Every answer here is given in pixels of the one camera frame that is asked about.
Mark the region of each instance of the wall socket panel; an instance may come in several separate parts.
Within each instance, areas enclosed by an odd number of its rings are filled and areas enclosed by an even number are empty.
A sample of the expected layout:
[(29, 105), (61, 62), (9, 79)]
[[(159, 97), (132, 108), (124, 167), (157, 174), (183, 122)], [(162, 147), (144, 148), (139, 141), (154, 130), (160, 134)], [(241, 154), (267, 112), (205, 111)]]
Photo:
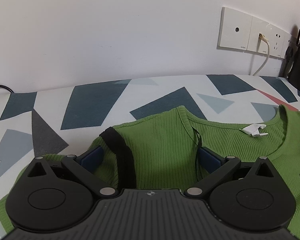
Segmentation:
[(222, 8), (218, 42), (220, 47), (267, 54), (267, 44), (259, 39), (259, 33), (269, 40), (270, 55), (274, 57), (284, 58), (287, 47), (296, 40), (292, 35), (269, 22), (234, 9)]

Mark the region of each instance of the shirt neckline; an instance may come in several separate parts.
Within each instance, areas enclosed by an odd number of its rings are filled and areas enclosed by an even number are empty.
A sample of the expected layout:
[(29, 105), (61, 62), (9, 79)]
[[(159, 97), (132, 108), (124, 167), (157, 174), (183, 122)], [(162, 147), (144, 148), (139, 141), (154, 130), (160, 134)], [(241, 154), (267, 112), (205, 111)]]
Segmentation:
[[(242, 129), (251, 124), (251, 123), (248, 123), (248, 124), (245, 124), (245, 123), (220, 123), (220, 122), (208, 121), (208, 120), (201, 119), (201, 118), (195, 116), (190, 111), (188, 111), (188, 109), (186, 109), (185, 106), (178, 106), (177, 111), (178, 111), (179, 117), (181, 119), (181, 122), (183, 124), (183, 127), (185, 128), (187, 134), (190, 136), (190, 138), (195, 143), (197, 143), (197, 137), (194, 135), (194, 131), (192, 129), (192, 126), (191, 126), (189, 120), (200, 123), (200, 124), (219, 127), (219, 128), (223, 128), (223, 129)], [(290, 122), (289, 122), (290, 114), (291, 114), (290, 110), (285, 105), (279, 105), (274, 118), (272, 118), (271, 120), (269, 120), (267, 122), (261, 122), (267, 126), (275, 124), (280, 120), (280, 113), (285, 113), (286, 118), (287, 118), (286, 133), (284, 136), (283, 143), (273, 153), (267, 155), (267, 157), (270, 160), (274, 160), (282, 154), (282, 149), (287, 145), (287, 143), (290, 139)]]

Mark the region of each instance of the blue gripper pad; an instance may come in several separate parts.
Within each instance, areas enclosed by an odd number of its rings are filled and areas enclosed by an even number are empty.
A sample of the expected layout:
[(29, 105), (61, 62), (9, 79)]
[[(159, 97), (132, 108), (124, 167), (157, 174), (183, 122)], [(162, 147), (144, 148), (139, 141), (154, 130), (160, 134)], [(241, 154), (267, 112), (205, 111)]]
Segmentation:
[(76, 158), (79, 163), (86, 170), (93, 173), (96, 168), (103, 162), (103, 149), (101, 146), (90, 149)]
[(216, 154), (207, 147), (201, 147), (198, 149), (198, 158), (201, 167), (203, 167), (207, 172), (213, 173), (216, 169), (220, 168), (226, 163), (226, 159)]

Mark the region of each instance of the ribbed black surface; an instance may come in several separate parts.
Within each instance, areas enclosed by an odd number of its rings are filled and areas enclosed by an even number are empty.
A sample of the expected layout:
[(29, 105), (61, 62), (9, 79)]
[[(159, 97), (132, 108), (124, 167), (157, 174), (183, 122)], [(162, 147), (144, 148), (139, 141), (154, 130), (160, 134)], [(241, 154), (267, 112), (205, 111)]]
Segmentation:
[(176, 189), (126, 189), (114, 199), (101, 200), (82, 223), (62, 232), (35, 234), (14, 230), (5, 240), (288, 240), (286, 229), (266, 234), (236, 231), (218, 221), (201, 200), (188, 199)]

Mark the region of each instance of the white clothing tag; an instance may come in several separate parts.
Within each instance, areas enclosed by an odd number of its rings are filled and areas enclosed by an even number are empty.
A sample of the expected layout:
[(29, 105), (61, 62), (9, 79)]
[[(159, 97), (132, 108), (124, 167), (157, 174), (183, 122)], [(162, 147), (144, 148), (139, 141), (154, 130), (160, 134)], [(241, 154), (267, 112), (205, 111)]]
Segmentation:
[(249, 134), (249, 135), (251, 134), (252, 137), (257, 137), (257, 136), (263, 136), (263, 135), (268, 134), (268, 133), (260, 133), (259, 132), (259, 128), (263, 129), (265, 127), (266, 127), (265, 124), (253, 123), (251, 125), (248, 125), (245, 128), (239, 129), (239, 130), (246, 133), (246, 134)]

